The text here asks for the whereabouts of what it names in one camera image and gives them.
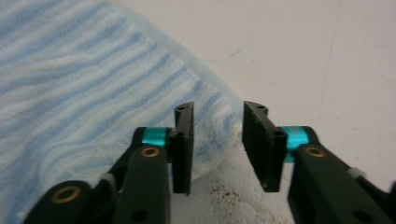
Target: towel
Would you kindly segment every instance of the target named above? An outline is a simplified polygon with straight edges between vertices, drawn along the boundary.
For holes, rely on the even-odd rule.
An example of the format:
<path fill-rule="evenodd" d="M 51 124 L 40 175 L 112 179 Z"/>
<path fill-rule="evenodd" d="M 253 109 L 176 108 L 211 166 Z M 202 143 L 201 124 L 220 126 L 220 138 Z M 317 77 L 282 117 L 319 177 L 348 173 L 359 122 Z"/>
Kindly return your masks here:
<path fill-rule="evenodd" d="M 239 141 L 242 101 L 223 81 L 109 2 L 1 1 L 0 223 L 22 223 L 65 180 L 94 186 L 135 128 L 174 127 L 174 108 L 190 101 L 197 179 Z"/>

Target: fabric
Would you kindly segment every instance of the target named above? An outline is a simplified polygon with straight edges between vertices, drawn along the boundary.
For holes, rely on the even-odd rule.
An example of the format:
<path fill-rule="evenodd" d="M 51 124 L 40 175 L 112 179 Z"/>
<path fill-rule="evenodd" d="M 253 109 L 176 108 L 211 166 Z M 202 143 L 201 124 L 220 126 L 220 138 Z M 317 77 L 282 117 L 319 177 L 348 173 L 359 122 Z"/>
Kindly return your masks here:
<path fill-rule="evenodd" d="M 0 223 L 65 180 L 92 186 L 140 126 L 195 103 L 193 174 L 216 167 L 242 102 L 178 43 L 105 1 L 0 2 Z"/>

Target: screw hole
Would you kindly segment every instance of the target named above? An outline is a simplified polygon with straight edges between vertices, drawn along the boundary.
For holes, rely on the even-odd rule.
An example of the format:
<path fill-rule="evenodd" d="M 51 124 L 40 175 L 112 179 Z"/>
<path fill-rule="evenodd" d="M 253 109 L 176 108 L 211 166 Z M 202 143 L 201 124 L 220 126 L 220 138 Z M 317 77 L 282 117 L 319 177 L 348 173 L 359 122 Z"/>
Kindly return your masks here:
<path fill-rule="evenodd" d="M 68 203 L 75 200 L 81 193 L 81 188 L 77 186 L 68 186 L 63 189 L 59 189 L 52 196 L 54 203 Z"/>
<path fill-rule="evenodd" d="M 146 210 L 137 210 L 132 213 L 131 220 L 132 223 L 139 223 L 145 221 L 148 217 L 149 214 Z"/>
<path fill-rule="evenodd" d="M 140 154 L 144 157 L 156 157 L 158 154 L 160 154 L 160 150 L 155 147 L 147 147 L 143 149 Z"/>
<path fill-rule="evenodd" d="M 363 211 L 356 210 L 356 211 L 353 211 L 352 214 L 357 220 L 359 220 L 361 222 L 373 223 L 372 217 Z"/>
<path fill-rule="evenodd" d="M 305 151 L 306 151 L 306 153 L 308 153 L 309 155 L 314 156 L 314 157 L 324 157 L 325 156 L 324 152 L 316 147 L 308 147 Z"/>

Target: cyan spacer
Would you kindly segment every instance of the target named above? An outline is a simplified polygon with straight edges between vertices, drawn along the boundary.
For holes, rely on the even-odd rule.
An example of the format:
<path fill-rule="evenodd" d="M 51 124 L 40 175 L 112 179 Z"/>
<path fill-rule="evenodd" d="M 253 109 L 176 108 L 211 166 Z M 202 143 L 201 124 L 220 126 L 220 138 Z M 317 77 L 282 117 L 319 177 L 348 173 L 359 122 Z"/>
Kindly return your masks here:
<path fill-rule="evenodd" d="M 167 128 L 146 128 L 143 132 L 142 143 L 165 147 L 166 132 Z"/>
<path fill-rule="evenodd" d="M 301 126 L 285 126 L 280 128 L 288 135 L 288 142 L 286 144 L 288 153 L 285 162 L 294 162 L 294 158 L 291 154 L 300 145 L 309 144 L 308 134 Z"/>

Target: white surface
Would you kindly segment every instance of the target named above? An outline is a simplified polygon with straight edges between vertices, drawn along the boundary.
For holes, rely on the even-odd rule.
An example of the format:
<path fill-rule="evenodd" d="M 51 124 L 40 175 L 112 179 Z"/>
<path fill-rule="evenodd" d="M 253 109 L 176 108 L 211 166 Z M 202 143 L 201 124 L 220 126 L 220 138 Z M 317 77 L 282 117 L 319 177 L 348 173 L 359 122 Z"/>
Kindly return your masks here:
<path fill-rule="evenodd" d="M 243 99 L 268 106 L 276 125 L 313 127 L 324 146 L 389 190 L 396 1 L 116 2 L 207 62 Z"/>

